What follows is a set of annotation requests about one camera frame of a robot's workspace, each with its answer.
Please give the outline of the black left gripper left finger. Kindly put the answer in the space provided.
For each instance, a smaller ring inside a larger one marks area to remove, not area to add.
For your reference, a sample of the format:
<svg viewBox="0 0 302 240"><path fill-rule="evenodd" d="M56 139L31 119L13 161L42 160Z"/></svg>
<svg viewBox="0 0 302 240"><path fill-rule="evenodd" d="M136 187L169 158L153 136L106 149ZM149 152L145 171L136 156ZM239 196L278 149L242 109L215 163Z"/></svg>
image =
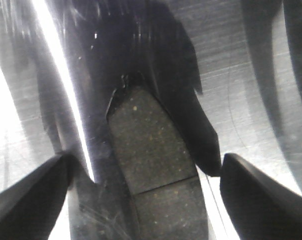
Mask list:
<svg viewBox="0 0 302 240"><path fill-rule="evenodd" d="M0 240L47 240L73 178L75 158L56 155L0 193Z"/></svg>

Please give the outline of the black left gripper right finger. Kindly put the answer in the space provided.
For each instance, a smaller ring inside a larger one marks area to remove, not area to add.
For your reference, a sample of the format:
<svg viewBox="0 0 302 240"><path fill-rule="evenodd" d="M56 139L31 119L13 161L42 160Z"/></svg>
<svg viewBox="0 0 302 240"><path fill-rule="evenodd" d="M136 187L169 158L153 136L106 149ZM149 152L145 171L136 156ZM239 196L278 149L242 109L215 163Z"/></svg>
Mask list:
<svg viewBox="0 0 302 240"><path fill-rule="evenodd" d="M235 153L224 156L220 193L242 240L302 240L302 197Z"/></svg>

